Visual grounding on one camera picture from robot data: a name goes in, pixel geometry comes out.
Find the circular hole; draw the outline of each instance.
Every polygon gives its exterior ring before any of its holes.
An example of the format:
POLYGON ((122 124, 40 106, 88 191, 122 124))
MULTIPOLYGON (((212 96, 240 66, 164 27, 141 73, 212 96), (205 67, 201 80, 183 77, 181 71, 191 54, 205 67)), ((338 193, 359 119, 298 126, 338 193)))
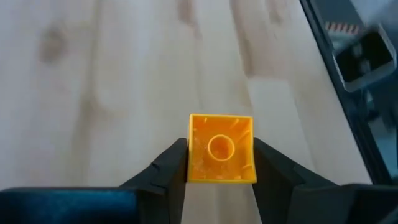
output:
POLYGON ((235 153, 235 145, 230 137, 219 134, 210 139, 208 152, 217 161, 227 161, 235 153))

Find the yellow plastic cube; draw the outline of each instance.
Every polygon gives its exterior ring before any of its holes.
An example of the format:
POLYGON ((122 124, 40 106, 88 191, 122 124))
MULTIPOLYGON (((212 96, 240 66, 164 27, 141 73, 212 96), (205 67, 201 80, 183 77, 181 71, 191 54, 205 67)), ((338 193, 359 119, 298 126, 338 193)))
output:
POLYGON ((257 182, 253 156, 253 118, 191 114, 188 182, 257 182))

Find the light wood table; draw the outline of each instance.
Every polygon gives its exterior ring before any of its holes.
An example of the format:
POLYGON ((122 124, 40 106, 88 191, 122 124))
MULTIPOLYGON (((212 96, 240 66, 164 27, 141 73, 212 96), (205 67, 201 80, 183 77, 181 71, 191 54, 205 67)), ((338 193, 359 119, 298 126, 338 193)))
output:
MULTIPOLYGON (((370 183, 298 0, 2 1, 0 105, 2 188, 119 185, 190 113, 370 183)), ((188 184, 183 222, 259 222, 251 186, 188 184)))

